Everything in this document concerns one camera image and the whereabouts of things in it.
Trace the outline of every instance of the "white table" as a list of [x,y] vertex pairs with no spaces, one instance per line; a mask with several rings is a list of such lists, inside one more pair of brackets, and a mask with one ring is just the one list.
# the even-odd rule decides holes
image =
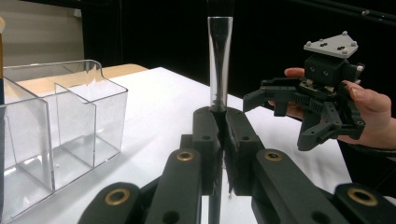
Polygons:
[[[162,174],[169,154],[179,147],[181,135],[192,134],[192,113],[210,103],[209,87],[164,68],[112,80],[129,90],[121,154],[51,195],[14,223],[77,223],[104,187],[116,182],[145,186]],[[242,110],[242,100],[229,95],[228,107]],[[273,111],[262,107],[247,112],[247,117],[266,147],[287,153],[318,187],[333,193],[338,184],[351,182],[336,141],[301,152],[296,146],[301,122],[275,118]],[[221,223],[256,223],[250,197],[229,195],[225,172],[223,177]],[[207,223],[207,197],[202,223]]]

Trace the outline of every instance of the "clear plastic container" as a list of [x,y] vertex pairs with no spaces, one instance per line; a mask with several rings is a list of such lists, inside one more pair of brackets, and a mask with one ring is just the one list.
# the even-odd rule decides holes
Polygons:
[[6,67],[4,85],[2,223],[119,154],[127,101],[96,61]]

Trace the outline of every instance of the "transparent tube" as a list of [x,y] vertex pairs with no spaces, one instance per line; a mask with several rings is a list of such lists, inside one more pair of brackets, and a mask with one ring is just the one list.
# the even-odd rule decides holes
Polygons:
[[228,68],[233,17],[208,17],[210,56],[210,109],[227,110]]

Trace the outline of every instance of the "white wall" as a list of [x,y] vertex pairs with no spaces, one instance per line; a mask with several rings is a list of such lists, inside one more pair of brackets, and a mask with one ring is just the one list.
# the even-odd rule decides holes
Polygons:
[[81,18],[75,10],[19,0],[0,0],[4,66],[84,58]]

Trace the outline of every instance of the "human hand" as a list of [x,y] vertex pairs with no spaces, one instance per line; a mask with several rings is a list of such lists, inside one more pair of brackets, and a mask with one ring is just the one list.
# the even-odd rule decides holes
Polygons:
[[[288,68],[285,70],[287,77],[303,77],[303,68]],[[387,95],[376,91],[364,89],[362,86],[344,81],[349,95],[361,112],[361,118],[366,126],[360,139],[352,139],[347,135],[338,136],[338,140],[349,144],[364,145],[384,149],[396,149],[396,119],[391,117],[391,100]],[[290,103],[287,111],[288,116],[302,119],[304,110],[295,103]]]

